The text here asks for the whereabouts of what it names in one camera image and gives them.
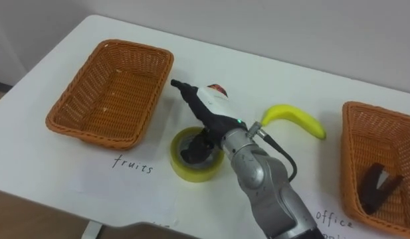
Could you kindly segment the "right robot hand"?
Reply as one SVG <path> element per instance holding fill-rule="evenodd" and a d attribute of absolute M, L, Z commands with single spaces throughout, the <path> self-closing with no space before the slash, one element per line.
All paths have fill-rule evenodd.
<path fill-rule="evenodd" d="M 238 128 L 247 130 L 246 123 L 241 120 L 212 113 L 199 99 L 198 87 L 175 79 L 172 79 L 170 84 L 180 91 L 182 98 L 195 117 L 204 125 L 204 128 L 193 138 L 188 148 L 181 151 L 181 157 L 186 163 L 204 162 L 215 147 L 222 149 L 221 142 L 231 130 Z"/>

